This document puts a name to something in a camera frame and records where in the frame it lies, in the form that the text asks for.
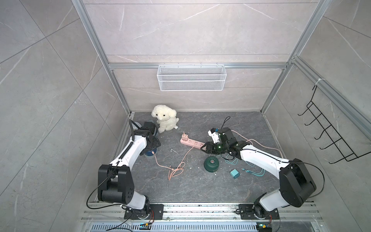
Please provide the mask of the pink power strip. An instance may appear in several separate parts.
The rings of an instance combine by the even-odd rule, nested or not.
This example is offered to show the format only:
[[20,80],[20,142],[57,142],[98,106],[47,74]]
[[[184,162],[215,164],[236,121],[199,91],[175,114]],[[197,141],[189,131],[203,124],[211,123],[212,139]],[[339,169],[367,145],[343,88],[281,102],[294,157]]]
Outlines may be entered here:
[[[261,143],[259,143],[257,140],[255,139],[247,139],[246,137],[242,136],[241,134],[239,134],[238,132],[236,132],[235,130],[232,130],[233,133],[239,135],[240,137],[242,137],[243,139],[246,140],[246,142],[251,142],[252,145],[254,145],[254,143],[258,144],[260,147],[263,147],[263,148],[267,148],[267,149],[273,149],[273,150],[276,150],[279,152],[281,158],[283,158],[283,154],[281,152],[281,150],[277,149],[277,148],[271,148],[271,147],[267,147],[267,146],[264,146],[262,145]],[[197,141],[197,140],[193,140],[193,139],[190,139],[188,141],[184,141],[182,139],[180,139],[180,143],[183,144],[183,145],[187,145],[187,146],[190,146],[192,148],[196,148],[196,149],[201,149],[201,147],[205,144],[204,142],[200,142],[200,141]]]

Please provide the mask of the teal USB charger adapter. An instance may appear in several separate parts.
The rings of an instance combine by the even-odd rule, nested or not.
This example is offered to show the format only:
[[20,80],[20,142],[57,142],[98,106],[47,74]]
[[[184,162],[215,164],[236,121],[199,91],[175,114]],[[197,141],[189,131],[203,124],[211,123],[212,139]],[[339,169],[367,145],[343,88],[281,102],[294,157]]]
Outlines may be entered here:
[[233,169],[231,172],[230,172],[231,176],[233,177],[233,179],[237,179],[239,176],[240,176],[240,173],[236,170],[236,169]]

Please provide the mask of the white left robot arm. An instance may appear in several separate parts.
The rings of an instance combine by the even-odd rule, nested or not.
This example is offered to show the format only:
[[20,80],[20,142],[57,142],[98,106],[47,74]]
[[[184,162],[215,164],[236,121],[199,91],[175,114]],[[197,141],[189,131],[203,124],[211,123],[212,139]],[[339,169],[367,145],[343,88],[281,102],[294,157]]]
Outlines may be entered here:
[[111,206],[121,206],[132,213],[131,218],[154,219],[149,198],[135,190],[131,170],[136,160],[161,146],[157,134],[157,125],[146,121],[142,126],[129,120],[131,138],[121,153],[109,164],[103,164],[98,170],[98,186],[89,195],[97,192],[98,201],[108,203],[107,206],[91,207],[89,200],[86,206],[92,210]]

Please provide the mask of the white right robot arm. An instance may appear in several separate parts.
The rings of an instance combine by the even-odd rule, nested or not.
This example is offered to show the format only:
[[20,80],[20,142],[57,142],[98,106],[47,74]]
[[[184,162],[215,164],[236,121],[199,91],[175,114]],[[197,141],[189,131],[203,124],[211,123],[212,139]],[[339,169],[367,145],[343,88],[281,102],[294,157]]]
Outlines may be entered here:
[[279,207],[301,207],[317,196],[316,183],[307,169],[309,163],[267,153],[256,148],[252,139],[238,141],[233,131],[225,126],[210,129],[208,135],[212,141],[201,147],[204,153],[252,163],[279,180],[279,189],[264,193],[254,201],[252,209],[256,218],[265,219]]

